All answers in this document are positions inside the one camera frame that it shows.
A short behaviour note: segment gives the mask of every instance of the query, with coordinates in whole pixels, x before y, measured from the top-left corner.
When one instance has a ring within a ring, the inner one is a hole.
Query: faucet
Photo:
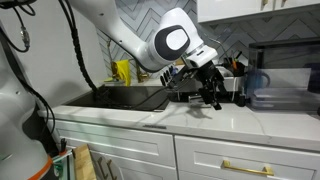
[[[148,80],[150,78],[149,74],[147,72],[142,73],[141,69],[136,61],[136,69],[137,69],[137,78],[138,78],[138,83],[142,83],[145,80]]]

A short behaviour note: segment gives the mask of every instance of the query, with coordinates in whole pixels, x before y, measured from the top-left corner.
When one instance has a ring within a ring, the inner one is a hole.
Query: cabinet drawer
[[[107,161],[112,160],[113,174],[116,174],[118,169],[119,173],[117,174],[122,174],[122,180],[177,180],[177,171],[173,167],[121,158],[95,151],[91,151],[91,157],[95,167],[103,167],[103,165],[99,165],[101,157]]]
[[[203,176],[195,173],[179,171],[179,179],[180,180],[223,180],[209,176]]]
[[[57,143],[65,138],[70,146],[175,167],[171,135],[57,120],[55,136]]]
[[[320,155],[278,148],[245,145],[231,142],[177,136],[176,149],[179,169],[228,180],[319,180],[313,177],[320,170]],[[265,172],[270,168],[274,175],[226,168],[232,167]]]

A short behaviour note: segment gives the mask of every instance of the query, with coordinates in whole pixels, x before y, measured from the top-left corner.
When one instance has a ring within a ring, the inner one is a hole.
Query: wooden board
[[[87,144],[74,149],[74,171],[76,180],[97,180]]]

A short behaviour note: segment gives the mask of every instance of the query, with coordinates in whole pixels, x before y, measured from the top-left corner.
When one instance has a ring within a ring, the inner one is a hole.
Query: upper cabinet
[[[275,10],[320,4],[320,0],[276,0]]]
[[[198,0],[198,22],[320,4],[320,0]]]

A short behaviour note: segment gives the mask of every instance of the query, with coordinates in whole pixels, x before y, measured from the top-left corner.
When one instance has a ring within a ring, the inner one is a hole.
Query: white wall
[[[31,85],[51,106],[56,106],[90,88],[79,70],[69,25],[58,1],[38,0],[32,6],[37,13],[35,17],[20,11],[31,37],[31,48],[26,54],[17,54]],[[96,29],[77,11],[74,13],[87,70],[92,80],[99,84],[107,72]],[[14,11],[0,9],[0,20],[10,39],[23,49],[20,23]]]

